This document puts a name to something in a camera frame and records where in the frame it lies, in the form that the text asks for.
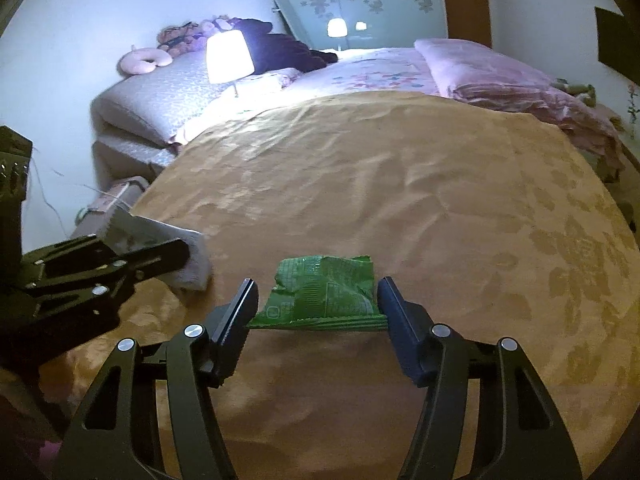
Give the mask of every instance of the pink blanket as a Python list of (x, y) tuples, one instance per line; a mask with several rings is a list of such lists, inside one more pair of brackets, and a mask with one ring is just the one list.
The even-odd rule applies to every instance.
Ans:
[(417, 40), (443, 97), (501, 112), (534, 115), (556, 124), (577, 148), (622, 168), (618, 133), (580, 100), (550, 86), (553, 78), (522, 62), (465, 40)]

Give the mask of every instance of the gray cloth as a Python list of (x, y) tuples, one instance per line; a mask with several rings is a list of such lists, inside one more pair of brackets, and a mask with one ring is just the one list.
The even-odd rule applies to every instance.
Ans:
[(205, 56), (189, 52), (171, 65), (131, 76), (100, 94), (95, 110), (108, 123), (164, 147), (230, 85), (209, 83)]

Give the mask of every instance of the wall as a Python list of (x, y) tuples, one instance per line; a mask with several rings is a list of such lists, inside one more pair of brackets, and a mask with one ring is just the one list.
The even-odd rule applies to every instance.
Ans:
[(214, 14), (273, 21), (271, 7), (271, 0), (24, 0), (0, 37), (0, 118), (38, 150), (41, 182), (32, 164), (24, 250), (63, 240), (96, 196), (82, 187), (101, 180), (90, 102), (121, 79), (116, 64), (132, 44), (156, 46), (162, 27)]
[(494, 49), (556, 77), (592, 83), (598, 100), (626, 118), (629, 81), (598, 61), (594, 7), (613, 0), (489, 0)]

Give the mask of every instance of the white lampshade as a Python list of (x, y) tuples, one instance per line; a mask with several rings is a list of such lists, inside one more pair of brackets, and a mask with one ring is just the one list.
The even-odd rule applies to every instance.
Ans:
[(229, 30), (207, 40), (210, 83), (228, 83), (254, 73), (254, 62), (239, 30)]
[(332, 18), (326, 26), (326, 34), (329, 38), (344, 38), (347, 35), (347, 22), (342, 18)]

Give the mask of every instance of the green plastic package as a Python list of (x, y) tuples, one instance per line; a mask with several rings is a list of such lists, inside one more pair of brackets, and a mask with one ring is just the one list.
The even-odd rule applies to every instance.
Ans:
[(249, 328), (386, 330), (368, 256), (302, 256), (282, 260), (264, 310)]

